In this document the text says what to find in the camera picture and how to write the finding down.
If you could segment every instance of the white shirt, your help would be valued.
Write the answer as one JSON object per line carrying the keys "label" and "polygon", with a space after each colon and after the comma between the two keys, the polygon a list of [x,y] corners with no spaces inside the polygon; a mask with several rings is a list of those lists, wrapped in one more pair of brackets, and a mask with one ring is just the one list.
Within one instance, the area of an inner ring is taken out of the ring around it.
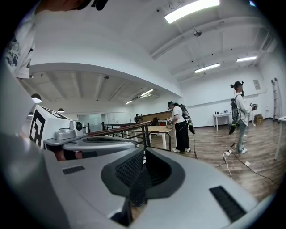
{"label": "white shirt", "polygon": [[4,50],[4,61],[12,75],[17,78],[29,78],[31,56],[35,49],[35,10],[39,3],[19,23],[11,41]]}
{"label": "white shirt", "polygon": [[245,125],[248,126],[250,112],[252,111],[252,107],[246,103],[246,101],[244,100],[244,97],[242,97],[242,93],[235,93],[234,97],[236,97],[238,118],[239,120],[242,120]]}
{"label": "white shirt", "polygon": [[182,109],[179,106],[174,107],[173,112],[172,112],[172,120],[174,120],[174,116],[178,116],[178,119],[174,122],[174,125],[176,125],[177,123],[181,123],[184,122],[184,118],[183,118],[183,112]]}

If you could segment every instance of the white shoe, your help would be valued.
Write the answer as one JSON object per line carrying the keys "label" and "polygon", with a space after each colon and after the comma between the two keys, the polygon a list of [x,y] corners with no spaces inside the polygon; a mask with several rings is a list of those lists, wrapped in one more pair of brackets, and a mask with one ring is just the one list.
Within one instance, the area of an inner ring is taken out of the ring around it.
{"label": "white shoe", "polygon": [[180,153],[180,150],[177,150],[176,148],[173,148],[172,151],[175,153]]}

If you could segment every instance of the black pants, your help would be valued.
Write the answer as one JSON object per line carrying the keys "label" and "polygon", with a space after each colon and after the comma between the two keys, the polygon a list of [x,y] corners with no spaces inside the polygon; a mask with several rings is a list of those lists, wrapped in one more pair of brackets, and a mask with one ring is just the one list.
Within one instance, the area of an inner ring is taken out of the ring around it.
{"label": "black pants", "polygon": [[186,148],[189,148],[189,135],[188,135],[188,123],[187,121],[176,123],[176,149],[184,152]]}

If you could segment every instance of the ceiling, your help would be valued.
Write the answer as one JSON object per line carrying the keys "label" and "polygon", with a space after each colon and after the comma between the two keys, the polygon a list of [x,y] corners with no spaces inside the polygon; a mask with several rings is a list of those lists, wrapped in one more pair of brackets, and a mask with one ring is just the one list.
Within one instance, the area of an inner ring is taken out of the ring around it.
{"label": "ceiling", "polygon": [[[236,59],[260,56],[263,44],[271,35],[258,9],[247,0],[220,0],[220,6],[192,13],[172,24],[164,19],[172,8],[191,2],[194,0],[109,0],[102,11],[87,7],[79,12],[55,13],[52,17],[78,25],[89,23],[89,32],[93,31],[91,22],[108,28],[118,38],[140,45],[180,83],[224,69],[253,66],[253,62],[237,63]],[[201,36],[194,36],[195,30],[200,30]],[[194,73],[198,68],[218,62],[221,63],[219,68]],[[27,90],[42,91],[48,100],[95,98],[108,101],[111,98],[126,102],[148,88],[114,76],[105,80],[103,75],[95,73],[61,71],[43,76],[35,73],[34,78],[24,84]]]}
{"label": "ceiling", "polygon": [[[43,100],[91,99],[125,103],[150,87],[111,75],[93,72],[50,71],[34,73],[21,84],[32,95],[38,93]],[[159,95],[154,89],[153,95]]]}

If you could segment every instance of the white cable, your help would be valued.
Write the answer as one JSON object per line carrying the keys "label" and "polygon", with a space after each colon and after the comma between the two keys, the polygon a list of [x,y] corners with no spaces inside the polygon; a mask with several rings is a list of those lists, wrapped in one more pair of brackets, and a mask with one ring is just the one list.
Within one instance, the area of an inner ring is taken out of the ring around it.
{"label": "white cable", "polygon": [[227,152],[224,152],[224,153],[223,153],[223,158],[224,158],[224,160],[225,160],[225,163],[227,164],[227,169],[228,169],[229,174],[230,174],[230,176],[231,176],[231,172],[230,172],[230,170],[229,170],[229,168],[228,168],[227,159],[226,159],[225,156],[224,156],[225,153],[227,153]]}

